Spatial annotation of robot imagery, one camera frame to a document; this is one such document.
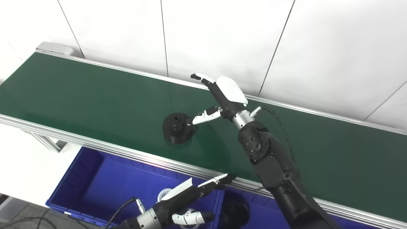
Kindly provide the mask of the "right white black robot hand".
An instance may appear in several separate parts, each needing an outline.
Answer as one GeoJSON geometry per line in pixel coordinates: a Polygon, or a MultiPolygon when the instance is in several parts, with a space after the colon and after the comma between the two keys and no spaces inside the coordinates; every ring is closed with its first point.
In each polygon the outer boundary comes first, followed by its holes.
{"type": "Polygon", "coordinates": [[[194,73],[190,77],[204,84],[218,102],[218,105],[204,110],[195,117],[190,117],[188,125],[198,125],[219,117],[232,122],[237,118],[238,113],[246,110],[248,100],[233,79],[221,76],[215,80],[200,73],[194,73]]]}

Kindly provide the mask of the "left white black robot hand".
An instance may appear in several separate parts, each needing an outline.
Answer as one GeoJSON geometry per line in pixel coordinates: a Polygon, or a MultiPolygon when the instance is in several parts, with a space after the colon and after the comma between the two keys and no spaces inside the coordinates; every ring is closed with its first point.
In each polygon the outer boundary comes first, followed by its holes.
{"type": "Polygon", "coordinates": [[[152,207],[161,227],[165,228],[172,224],[200,225],[212,222],[215,219],[213,212],[192,211],[188,206],[206,197],[213,190],[225,189],[225,186],[231,184],[236,177],[236,174],[225,173],[198,186],[193,185],[191,178],[178,185],[152,207]]]}

